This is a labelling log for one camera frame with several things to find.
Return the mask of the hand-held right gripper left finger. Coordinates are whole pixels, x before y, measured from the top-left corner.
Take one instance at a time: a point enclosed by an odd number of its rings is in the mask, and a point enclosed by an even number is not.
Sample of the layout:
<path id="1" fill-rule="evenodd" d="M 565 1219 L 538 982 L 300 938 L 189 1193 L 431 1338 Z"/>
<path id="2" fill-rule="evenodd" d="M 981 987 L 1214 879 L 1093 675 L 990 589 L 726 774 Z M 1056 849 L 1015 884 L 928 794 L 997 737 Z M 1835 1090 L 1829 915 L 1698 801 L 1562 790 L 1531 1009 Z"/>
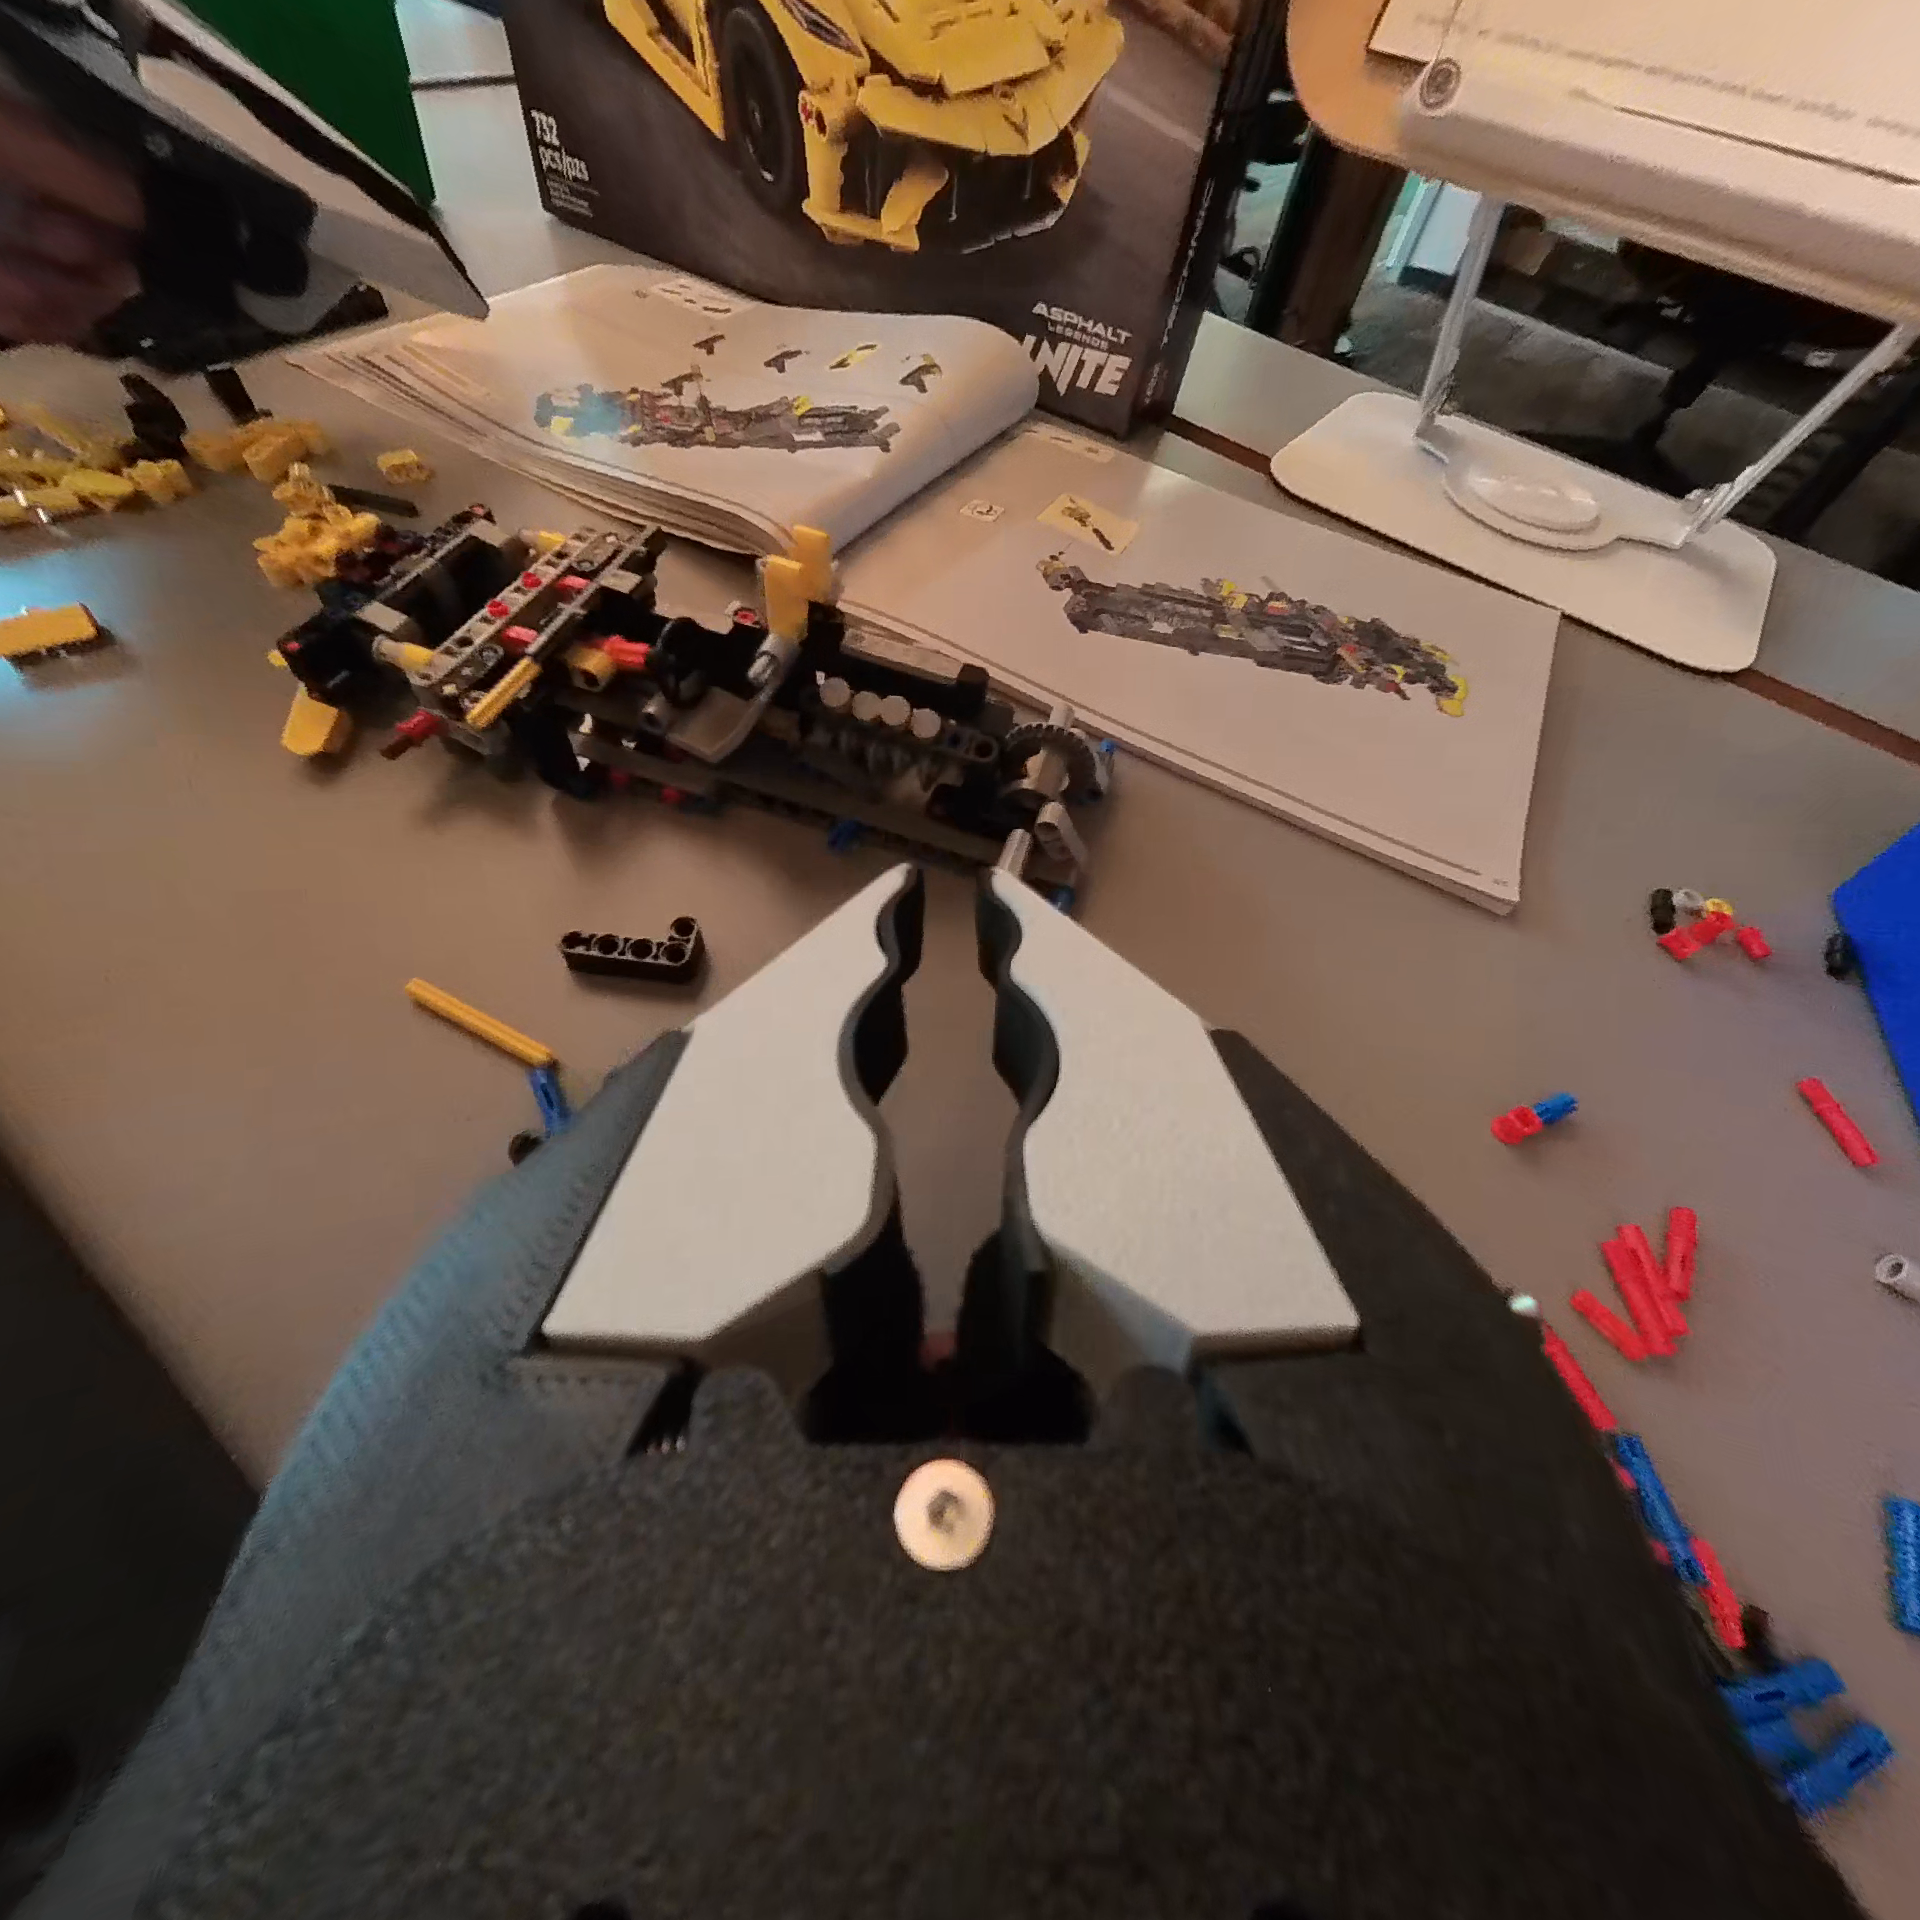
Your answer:
<path id="1" fill-rule="evenodd" d="M 875 1422 L 922 1391 L 925 1309 L 883 1115 L 925 882 L 899 865 L 672 1037 L 539 1325 L 547 1348 L 756 1365 Z"/>

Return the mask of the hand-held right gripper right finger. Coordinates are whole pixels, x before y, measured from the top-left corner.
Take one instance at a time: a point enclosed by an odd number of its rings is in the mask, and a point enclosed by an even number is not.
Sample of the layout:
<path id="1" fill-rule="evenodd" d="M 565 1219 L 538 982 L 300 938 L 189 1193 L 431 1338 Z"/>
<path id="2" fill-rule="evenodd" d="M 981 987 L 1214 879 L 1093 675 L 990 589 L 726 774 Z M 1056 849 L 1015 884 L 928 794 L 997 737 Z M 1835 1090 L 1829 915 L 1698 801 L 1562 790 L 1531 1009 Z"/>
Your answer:
<path id="1" fill-rule="evenodd" d="M 1011 873 L 976 895 L 1015 1102 L 964 1291 L 988 1422 L 1087 1422 L 1133 1370 L 1348 1354 L 1359 1309 L 1219 1033 Z"/>

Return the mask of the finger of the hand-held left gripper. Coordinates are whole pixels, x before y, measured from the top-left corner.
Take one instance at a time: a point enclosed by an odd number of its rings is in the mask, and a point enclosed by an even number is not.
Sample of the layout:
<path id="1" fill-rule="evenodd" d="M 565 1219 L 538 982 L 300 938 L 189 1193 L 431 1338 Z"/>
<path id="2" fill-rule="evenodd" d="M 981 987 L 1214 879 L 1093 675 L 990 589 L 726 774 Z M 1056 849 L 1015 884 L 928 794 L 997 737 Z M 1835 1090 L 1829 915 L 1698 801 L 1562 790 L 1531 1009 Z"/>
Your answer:
<path id="1" fill-rule="evenodd" d="M 447 257 L 439 219 L 183 4 L 141 7 L 141 158 L 310 257 Z"/>
<path id="2" fill-rule="evenodd" d="M 144 67 L 155 127 L 214 188 L 270 303 L 317 298 L 326 277 L 370 281 L 483 319 L 488 299 L 410 182 L 256 67 Z"/>

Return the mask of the black angled lego beam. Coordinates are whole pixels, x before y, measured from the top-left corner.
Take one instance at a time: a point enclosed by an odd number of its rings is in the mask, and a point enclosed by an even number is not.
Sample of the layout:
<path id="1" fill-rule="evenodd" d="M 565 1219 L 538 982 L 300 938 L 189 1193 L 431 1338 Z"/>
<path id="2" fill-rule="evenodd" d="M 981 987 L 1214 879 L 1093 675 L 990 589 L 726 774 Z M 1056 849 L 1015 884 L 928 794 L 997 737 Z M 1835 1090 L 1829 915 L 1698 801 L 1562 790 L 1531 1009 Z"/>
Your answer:
<path id="1" fill-rule="evenodd" d="M 574 927 L 559 934 L 557 954 L 575 977 L 683 987 L 704 972 L 706 940 L 696 919 L 682 917 L 659 938 Z"/>

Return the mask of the pile of yellow lego parts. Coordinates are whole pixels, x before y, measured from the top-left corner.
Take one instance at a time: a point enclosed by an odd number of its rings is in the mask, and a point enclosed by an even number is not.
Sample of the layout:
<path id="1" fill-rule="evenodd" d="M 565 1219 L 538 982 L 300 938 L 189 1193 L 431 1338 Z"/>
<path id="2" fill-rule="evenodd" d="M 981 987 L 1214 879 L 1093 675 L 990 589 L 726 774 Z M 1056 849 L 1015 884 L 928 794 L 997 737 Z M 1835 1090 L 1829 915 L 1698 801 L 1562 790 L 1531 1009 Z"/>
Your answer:
<path id="1" fill-rule="evenodd" d="M 39 404 L 4 414 L 4 529 L 45 529 L 119 513 L 158 513 L 197 493 L 197 478 L 239 475 L 267 490 L 278 525 L 254 540 L 256 566 L 277 588 L 368 577 L 396 530 L 317 473 L 330 435 L 309 419 L 262 417 L 189 428 L 178 438 L 107 435 Z"/>

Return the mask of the pile of red blue lego pins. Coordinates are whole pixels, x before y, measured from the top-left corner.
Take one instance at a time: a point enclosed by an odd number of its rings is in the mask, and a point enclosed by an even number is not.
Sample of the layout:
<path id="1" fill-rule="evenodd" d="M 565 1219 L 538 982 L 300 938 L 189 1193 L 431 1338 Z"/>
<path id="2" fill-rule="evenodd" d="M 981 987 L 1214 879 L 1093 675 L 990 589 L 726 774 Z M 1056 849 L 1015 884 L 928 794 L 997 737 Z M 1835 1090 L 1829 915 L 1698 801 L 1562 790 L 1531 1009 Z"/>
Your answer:
<path id="1" fill-rule="evenodd" d="M 1498 1115 L 1490 1132 L 1501 1145 L 1522 1145 L 1552 1122 L 1573 1117 L 1574 1107 L 1573 1094 L 1550 1094 Z M 1692 1206 L 1668 1209 L 1659 1247 L 1644 1227 L 1622 1223 L 1599 1243 L 1599 1260 L 1622 1311 L 1589 1287 L 1574 1289 L 1568 1306 L 1621 1359 L 1672 1357 L 1690 1334 L 1685 1308 L 1695 1279 L 1695 1245 L 1698 1223 Z M 1798 1817 L 1835 1812 L 1896 1757 L 1893 1740 L 1862 1718 L 1847 1721 L 1823 1745 L 1798 1735 L 1797 1716 L 1842 1697 L 1837 1671 L 1820 1660 L 1788 1661 L 1770 1651 L 1760 1609 L 1739 1601 L 1717 1549 L 1686 1525 L 1647 1442 L 1621 1423 L 1531 1295 L 1508 1295 L 1508 1308 L 1538 1325 L 1543 1355 L 1610 1455 L 1652 1559 L 1676 1580 L 1695 1623 L 1706 1626 L 1710 1652 L 1719 1657 L 1717 1694 L 1733 1715 L 1749 1755 Z M 1915 1478 L 1910 1490 L 1894 1490 L 1878 1502 L 1878 1538 L 1887 1615 L 1896 1631 L 1915 1641 Z"/>

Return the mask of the lego car model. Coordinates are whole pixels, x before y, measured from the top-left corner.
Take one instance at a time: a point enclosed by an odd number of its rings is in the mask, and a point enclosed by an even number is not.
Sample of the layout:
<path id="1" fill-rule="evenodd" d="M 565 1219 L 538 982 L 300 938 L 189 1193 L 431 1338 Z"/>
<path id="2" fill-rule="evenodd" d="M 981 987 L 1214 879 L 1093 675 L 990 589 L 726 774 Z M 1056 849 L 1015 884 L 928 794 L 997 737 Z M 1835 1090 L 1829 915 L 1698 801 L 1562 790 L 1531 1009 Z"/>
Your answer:
<path id="1" fill-rule="evenodd" d="M 780 557 L 780 586 L 715 621 L 672 613 L 659 566 L 637 675 L 551 689 L 477 737 L 444 703 L 447 641 L 543 547 L 604 532 L 514 530 L 483 502 L 394 530 L 368 577 L 314 588 L 315 611 L 272 650 L 296 685 L 287 751 L 320 759 L 381 725 L 389 762 L 439 745 L 574 801 L 632 786 L 686 812 L 755 805 L 837 846 L 999 866 L 1072 910 L 1082 813 L 1110 790 L 1114 748 L 1070 706 L 1007 697 L 981 663 L 853 628 L 823 565 Z"/>

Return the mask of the black lego beam yellow axle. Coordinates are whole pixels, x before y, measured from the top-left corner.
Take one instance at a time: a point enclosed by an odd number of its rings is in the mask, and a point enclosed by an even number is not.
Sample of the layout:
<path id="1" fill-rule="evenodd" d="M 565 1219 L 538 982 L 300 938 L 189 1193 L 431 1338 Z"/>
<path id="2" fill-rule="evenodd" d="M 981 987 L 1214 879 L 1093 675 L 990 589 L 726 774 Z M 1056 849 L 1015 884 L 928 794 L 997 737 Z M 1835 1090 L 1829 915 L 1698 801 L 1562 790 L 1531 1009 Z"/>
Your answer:
<path id="1" fill-rule="evenodd" d="M 637 675 L 654 645 L 666 530 L 565 534 L 535 554 L 447 641 L 444 703 L 472 734 L 557 685 L 605 691 Z"/>

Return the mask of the printed lego set box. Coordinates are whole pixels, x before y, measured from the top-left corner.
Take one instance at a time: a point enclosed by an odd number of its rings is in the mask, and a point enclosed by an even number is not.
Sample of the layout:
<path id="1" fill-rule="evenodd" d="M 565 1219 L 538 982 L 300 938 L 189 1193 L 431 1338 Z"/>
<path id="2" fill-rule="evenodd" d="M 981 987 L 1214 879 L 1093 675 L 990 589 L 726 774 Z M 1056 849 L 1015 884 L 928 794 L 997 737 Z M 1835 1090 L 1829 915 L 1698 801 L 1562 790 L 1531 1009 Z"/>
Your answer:
<path id="1" fill-rule="evenodd" d="M 516 2 L 543 207 L 773 303 L 973 317 L 1166 419 L 1282 84 L 1267 2 Z"/>

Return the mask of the lego instruction booklet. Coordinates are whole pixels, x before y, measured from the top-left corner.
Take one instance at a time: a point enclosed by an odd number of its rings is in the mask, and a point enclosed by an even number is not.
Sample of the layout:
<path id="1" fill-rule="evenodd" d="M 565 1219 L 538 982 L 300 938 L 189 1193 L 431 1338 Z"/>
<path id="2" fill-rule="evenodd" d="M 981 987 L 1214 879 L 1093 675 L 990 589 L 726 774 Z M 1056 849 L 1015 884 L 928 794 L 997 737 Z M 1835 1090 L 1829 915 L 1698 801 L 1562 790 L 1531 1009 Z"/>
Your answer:
<path id="1" fill-rule="evenodd" d="M 853 634 L 1519 900 L 1558 615 L 1048 421 L 1039 364 L 983 319 L 600 265 L 290 366 L 615 522 L 746 561 L 813 530 Z"/>

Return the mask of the cluster of mixed lego bushes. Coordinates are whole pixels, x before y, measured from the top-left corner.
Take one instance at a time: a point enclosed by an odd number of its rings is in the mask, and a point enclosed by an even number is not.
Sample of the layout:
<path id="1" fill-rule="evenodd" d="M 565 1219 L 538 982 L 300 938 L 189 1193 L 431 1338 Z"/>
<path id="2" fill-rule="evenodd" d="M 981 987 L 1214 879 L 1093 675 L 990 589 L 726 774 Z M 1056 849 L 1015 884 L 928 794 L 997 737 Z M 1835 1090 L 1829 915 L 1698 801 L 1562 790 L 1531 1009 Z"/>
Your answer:
<path id="1" fill-rule="evenodd" d="M 1714 946 L 1728 943 L 1751 963 L 1767 963 L 1767 934 L 1736 917 L 1733 900 L 1703 895 L 1690 887 L 1654 887 L 1645 902 L 1647 932 L 1659 950 L 1686 963 Z"/>

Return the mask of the long red lego pin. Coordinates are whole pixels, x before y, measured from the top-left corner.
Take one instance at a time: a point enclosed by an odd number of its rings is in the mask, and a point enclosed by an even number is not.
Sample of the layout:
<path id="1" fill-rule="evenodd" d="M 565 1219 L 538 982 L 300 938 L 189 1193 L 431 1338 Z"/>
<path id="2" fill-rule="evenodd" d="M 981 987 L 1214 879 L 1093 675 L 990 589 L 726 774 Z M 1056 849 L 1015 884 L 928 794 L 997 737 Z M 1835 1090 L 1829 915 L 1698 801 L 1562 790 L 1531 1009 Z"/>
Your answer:
<path id="1" fill-rule="evenodd" d="M 1882 1154 L 1862 1126 L 1821 1078 L 1804 1077 L 1794 1083 L 1794 1092 L 1854 1169 L 1882 1163 Z"/>

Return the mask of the person's left hand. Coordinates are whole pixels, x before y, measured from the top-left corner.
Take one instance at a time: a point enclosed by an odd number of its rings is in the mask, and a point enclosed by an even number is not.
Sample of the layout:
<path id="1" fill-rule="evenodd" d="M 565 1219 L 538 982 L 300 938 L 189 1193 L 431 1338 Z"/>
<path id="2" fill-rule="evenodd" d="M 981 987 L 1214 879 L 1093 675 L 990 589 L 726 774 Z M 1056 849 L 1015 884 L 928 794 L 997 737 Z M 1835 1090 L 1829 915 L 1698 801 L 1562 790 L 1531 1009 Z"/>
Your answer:
<path id="1" fill-rule="evenodd" d="M 140 179 L 34 99 L 3 106 L 3 339 L 80 346 L 136 298 Z"/>

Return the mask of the green box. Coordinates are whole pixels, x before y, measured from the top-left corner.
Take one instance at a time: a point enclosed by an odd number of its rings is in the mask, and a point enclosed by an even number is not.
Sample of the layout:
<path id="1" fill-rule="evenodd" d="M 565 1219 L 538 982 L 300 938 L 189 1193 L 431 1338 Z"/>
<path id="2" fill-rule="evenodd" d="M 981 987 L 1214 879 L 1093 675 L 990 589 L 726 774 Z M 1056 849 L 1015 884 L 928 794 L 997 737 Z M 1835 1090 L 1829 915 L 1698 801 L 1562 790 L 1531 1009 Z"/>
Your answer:
<path id="1" fill-rule="evenodd" d="M 396 2 L 188 2 L 422 203 L 436 198 Z"/>

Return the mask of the blue plastic bin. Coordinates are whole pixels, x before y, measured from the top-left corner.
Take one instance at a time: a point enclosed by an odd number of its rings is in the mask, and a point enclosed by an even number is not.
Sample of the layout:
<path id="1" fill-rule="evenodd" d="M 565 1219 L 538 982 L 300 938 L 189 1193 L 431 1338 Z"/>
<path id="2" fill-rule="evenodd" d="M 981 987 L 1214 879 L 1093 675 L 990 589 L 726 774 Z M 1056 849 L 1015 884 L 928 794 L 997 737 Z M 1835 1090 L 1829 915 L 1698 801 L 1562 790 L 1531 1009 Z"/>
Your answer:
<path id="1" fill-rule="evenodd" d="M 1918 827 L 1832 889 L 1830 910 L 1893 1077 L 1918 1117 Z"/>

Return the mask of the white folding stand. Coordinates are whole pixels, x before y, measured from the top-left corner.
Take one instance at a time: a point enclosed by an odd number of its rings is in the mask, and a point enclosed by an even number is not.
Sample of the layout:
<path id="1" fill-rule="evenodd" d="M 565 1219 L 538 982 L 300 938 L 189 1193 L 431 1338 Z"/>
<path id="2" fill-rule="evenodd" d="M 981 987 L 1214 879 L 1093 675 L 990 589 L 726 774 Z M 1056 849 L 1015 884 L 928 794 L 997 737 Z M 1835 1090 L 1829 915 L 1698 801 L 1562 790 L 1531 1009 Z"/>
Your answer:
<path id="1" fill-rule="evenodd" d="M 1775 557 L 1734 505 L 1915 346 L 1893 326 L 1862 364 L 1733 479 L 1668 497 L 1453 407 L 1468 319 L 1503 203 L 1478 198 L 1418 395 L 1344 401 L 1280 447 L 1282 492 L 1507 588 L 1672 665 L 1734 675 L 1758 660 Z"/>

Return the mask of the printed instruction sheet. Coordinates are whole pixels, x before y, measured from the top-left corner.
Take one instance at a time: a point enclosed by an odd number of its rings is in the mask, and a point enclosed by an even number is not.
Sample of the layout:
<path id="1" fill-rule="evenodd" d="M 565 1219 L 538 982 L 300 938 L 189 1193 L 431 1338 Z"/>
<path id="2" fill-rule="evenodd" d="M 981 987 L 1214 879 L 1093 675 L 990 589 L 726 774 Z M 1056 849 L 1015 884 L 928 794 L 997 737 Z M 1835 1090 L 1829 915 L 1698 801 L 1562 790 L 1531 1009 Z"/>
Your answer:
<path id="1" fill-rule="evenodd" d="M 1915 179 L 1915 2 L 1390 2 L 1368 47 Z"/>

